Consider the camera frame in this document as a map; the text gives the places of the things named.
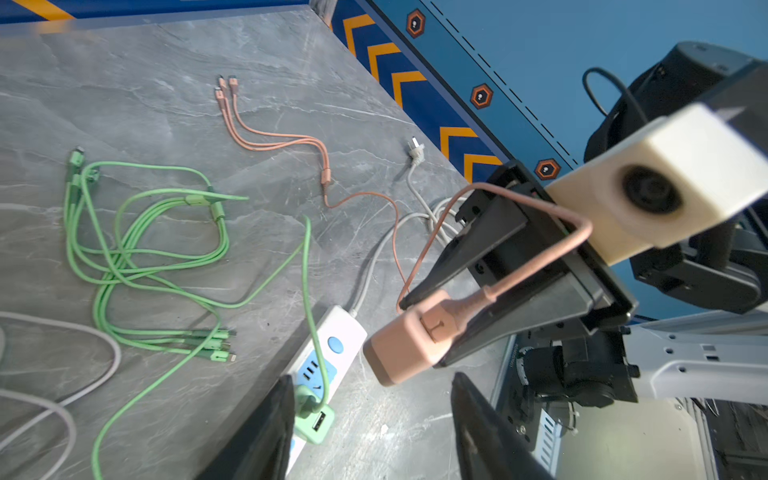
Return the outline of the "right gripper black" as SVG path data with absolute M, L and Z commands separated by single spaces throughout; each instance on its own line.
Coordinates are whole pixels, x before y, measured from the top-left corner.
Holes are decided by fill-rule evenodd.
M 426 278 L 403 300 L 407 309 L 475 266 L 478 283 L 490 285 L 522 266 L 574 228 L 531 207 L 489 194 L 472 194 L 459 209 L 467 220 Z M 636 298 L 587 243 L 498 297 L 478 314 L 438 361 L 457 363 L 493 342 L 521 334 L 565 340 L 620 330 L 630 322 Z

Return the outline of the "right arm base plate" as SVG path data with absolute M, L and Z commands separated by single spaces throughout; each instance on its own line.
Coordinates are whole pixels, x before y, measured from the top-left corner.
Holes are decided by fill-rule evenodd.
M 492 404 L 524 446 L 552 476 L 563 437 L 576 414 L 565 401 L 561 347 L 533 337 L 512 336 L 494 387 Z

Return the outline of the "green charger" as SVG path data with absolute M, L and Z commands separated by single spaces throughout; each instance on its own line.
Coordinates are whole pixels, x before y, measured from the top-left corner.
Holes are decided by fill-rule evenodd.
M 307 443 L 322 444 L 334 424 L 335 411 L 306 385 L 295 389 L 295 401 L 294 433 Z

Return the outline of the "pink charger block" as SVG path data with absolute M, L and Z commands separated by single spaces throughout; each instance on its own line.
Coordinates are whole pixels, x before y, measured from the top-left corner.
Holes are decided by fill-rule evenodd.
M 464 332 L 439 306 L 450 300 L 445 290 L 409 307 L 372 335 L 363 346 L 365 358 L 378 382 L 385 387 L 400 384 L 431 368 Z

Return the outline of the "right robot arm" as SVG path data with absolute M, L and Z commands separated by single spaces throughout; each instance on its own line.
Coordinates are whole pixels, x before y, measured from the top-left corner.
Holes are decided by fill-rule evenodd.
M 367 346 L 383 384 L 517 334 L 540 401 L 766 401 L 765 338 L 633 325 L 613 266 L 729 319 L 766 304 L 767 65 L 686 41 L 620 92 L 576 170 L 514 160 L 459 192 L 462 231 Z

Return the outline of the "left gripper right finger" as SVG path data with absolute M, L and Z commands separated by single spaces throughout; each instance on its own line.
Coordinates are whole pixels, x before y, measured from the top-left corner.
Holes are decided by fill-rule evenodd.
M 462 372 L 457 372 L 452 380 L 451 407 L 463 479 L 535 480 L 552 477 Z

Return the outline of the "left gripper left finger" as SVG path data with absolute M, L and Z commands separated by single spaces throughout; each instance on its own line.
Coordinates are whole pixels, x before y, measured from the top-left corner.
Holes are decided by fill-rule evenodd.
M 196 479 L 285 479 L 295 403 L 292 377 L 284 375 Z

